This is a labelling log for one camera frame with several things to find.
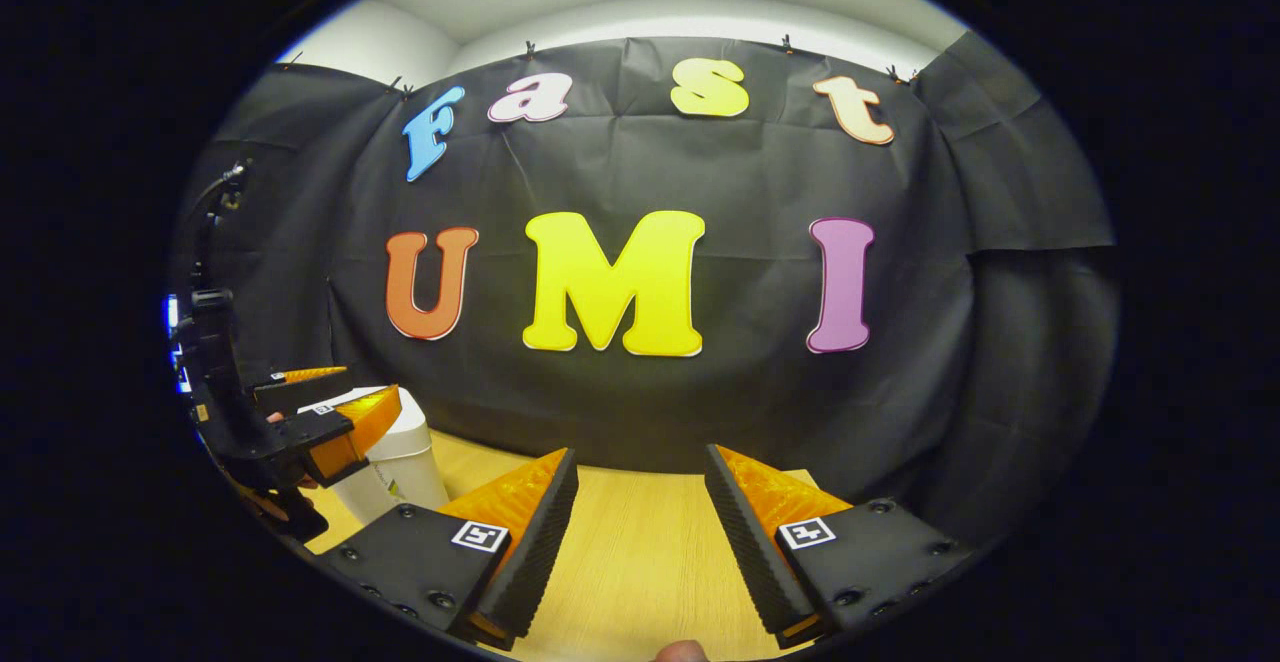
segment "black fabric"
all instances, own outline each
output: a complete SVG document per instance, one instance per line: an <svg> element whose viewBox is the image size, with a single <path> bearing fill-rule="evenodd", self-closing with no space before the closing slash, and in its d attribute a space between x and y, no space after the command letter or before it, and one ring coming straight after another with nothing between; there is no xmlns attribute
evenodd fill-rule
<svg viewBox="0 0 1280 662"><path fill-rule="evenodd" d="M735 61L750 106L690 119L672 105L687 58ZM568 111L494 124L507 85L558 70ZM877 92L887 146L846 134L813 83L852 77ZM406 182L403 125L454 85L445 155ZM204 187L251 152L256 169L218 237L215 271L237 293L248 374L352 366L399 383L434 429L527 455L577 449L585 465L700 471L719 443L808 469L860 502L910 496L922 517L970 542L1038 498L1088 430L1116 333L1111 246L1096 181L1032 85L978 37L960 38L913 85L809 52L723 38L618 38L494 61L407 99L334 70L276 67L196 166ZM582 214L609 260L640 216L703 216L694 248L696 357L525 347L536 247L525 224ZM820 216L876 230L868 344L813 355ZM436 298L435 234L480 233L462 315L435 342L385 311L385 243L433 242L415 296ZM577 327L572 306L570 325Z"/></svg>

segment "white wall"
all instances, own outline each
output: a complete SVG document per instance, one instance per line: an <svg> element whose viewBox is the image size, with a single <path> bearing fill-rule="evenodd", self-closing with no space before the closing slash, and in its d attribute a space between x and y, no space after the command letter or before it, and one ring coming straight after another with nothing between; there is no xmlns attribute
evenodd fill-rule
<svg viewBox="0 0 1280 662"><path fill-rule="evenodd" d="M392 83L422 87L444 77L458 44L443 32L375 0L339 12L284 52L278 61L317 65Z"/></svg>
<svg viewBox="0 0 1280 662"><path fill-rule="evenodd" d="M955 38L960 33L963 28L956 27ZM924 69L942 51L809 6L765 0L623 0L558 12L476 38L458 50L442 77L522 55L526 38L538 50L548 50L622 37L727 37L782 44L783 35L791 36L791 46L797 50L877 70L896 65L902 77Z"/></svg>

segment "foam letter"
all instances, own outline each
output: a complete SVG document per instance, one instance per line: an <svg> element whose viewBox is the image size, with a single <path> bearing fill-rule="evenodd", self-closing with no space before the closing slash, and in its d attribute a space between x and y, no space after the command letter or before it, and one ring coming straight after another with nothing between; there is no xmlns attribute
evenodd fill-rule
<svg viewBox="0 0 1280 662"><path fill-rule="evenodd" d="M870 337L863 324L863 278L876 233L859 220L827 216L809 225L809 236L822 248L822 310L806 341L809 351L858 350Z"/></svg>
<svg viewBox="0 0 1280 662"><path fill-rule="evenodd" d="M426 236L403 232L387 241L390 264L387 266L387 316L404 337L440 339L449 334L462 315L462 284L467 273L467 248L480 233L467 225L454 225L435 236L440 248L440 296L434 310L425 312L413 301L417 254L426 248Z"/></svg>
<svg viewBox="0 0 1280 662"><path fill-rule="evenodd" d="M507 88L506 97L489 108L489 120L549 120L564 114L568 105L564 96L573 78L567 74L547 73L517 79Z"/></svg>
<svg viewBox="0 0 1280 662"><path fill-rule="evenodd" d="M595 350L609 346L635 298L635 324L622 334L627 352L698 355L703 335L694 329L690 273L694 243L705 229L699 215L650 213L635 225L618 261L609 265L585 216L550 213L529 220L525 234L538 243L538 287L525 346L566 352L577 344L576 330L564 323L567 295Z"/></svg>
<svg viewBox="0 0 1280 662"><path fill-rule="evenodd" d="M408 174L404 179L413 182L417 175L425 173L426 166L434 165L435 160L444 156L447 143L436 140L435 134L448 134L453 129L453 102L462 99L465 90L453 87L431 105L421 110L416 118L401 131L408 136Z"/></svg>
<svg viewBox="0 0 1280 662"><path fill-rule="evenodd" d="M690 58L671 70L676 85L671 101L686 115L732 118L742 114L750 102L739 82L746 77L732 61Z"/></svg>
<svg viewBox="0 0 1280 662"><path fill-rule="evenodd" d="M836 110L840 128L859 142L890 143L893 129L887 124L876 124L867 105L879 105L879 96L869 90L860 90L854 79L833 77L813 83L813 91L827 93L831 106Z"/></svg>

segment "wooden table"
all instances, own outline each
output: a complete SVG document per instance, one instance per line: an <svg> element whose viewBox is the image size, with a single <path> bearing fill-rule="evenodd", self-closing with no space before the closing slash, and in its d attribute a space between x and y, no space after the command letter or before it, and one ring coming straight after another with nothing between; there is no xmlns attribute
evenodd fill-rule
<svg viewBox="0 0 1280 662"><path fill-rule="evenodd" d="M439 432L431 439L452 499L530 460ZM529 636L511 652L490 649L526 662L646 662L668 643L696 639L714 661L781 657L701 475L581 465L577 474L572 517ZM813 484L806 471L787 474ZM330 525L307 544L312 552L360 529L333 492L305 494Z"/></svg>

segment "white bin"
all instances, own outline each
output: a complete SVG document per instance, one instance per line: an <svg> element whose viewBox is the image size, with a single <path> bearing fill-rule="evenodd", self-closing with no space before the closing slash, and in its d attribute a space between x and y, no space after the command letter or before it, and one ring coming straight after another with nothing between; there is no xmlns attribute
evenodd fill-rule
<svg viewBox="0 0 1280 662"><path fill-rule="evenodd" d="M298 411L328 405L334 407L383 387L360 387L347 394L308 405ZM334 484L334 494L362 525L376 520L401 502L435 510L449 501L440 471L431 455L426 415L411 393L399 388L401 414L387 434L369 451L370 465Z"/></svg>

